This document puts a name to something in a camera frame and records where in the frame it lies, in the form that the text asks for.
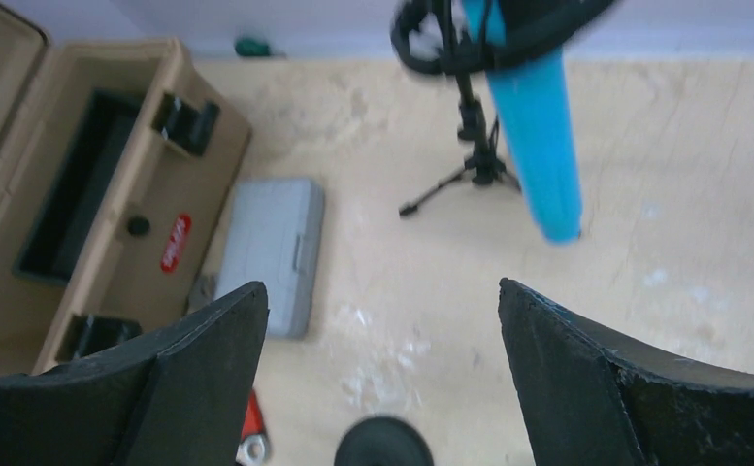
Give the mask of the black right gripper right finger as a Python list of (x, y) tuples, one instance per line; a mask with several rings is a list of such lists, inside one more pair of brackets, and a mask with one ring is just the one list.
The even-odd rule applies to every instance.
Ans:
[(754, 375), (653, 347), (502, 279), (498, 315), (539, 465), (754, 465)]

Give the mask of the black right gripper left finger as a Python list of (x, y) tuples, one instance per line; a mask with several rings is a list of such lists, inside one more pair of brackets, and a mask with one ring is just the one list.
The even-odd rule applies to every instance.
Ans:
[(231, 465), (268, 322), (250, 282), (167, 327), (0, 377), (0, 465)]

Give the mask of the blue microphone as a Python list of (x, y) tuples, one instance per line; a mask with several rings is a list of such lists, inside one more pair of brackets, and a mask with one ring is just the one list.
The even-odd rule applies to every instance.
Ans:
[(484, 72), (534, 222), (553, 244), (575, 241), (582, 198), (563, 47), (603, 8), (589, 1), (465, 1)]

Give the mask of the black tripod microphone stand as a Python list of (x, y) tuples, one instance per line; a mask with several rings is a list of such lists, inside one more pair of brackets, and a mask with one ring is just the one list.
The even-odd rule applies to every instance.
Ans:
[[(401, 217), (415, 214), (444, 188), (469, 177), (476, 186), (494, 183), (522, 193), (519, 179), (498, 154), (501, 123), (488, 121), (475, 94), (472, 77), (485, 72), (519, 71), (526, 64), (559, 51), (577, 32), (611, 7), (609, 1), (479, 1), (478, 31), (457, 27), (450, 1), (404, 1), (390, 29), (390, 42), (399, 61), (415, 74), (450, 78), (459, 91), (461, 125), (458, 139), (473, 146), (462, 167), (438, 181), (419, 197), (403, 204)], [(431, 58), (411, 50), (410, 37), (434, 17), (443, 43)]]

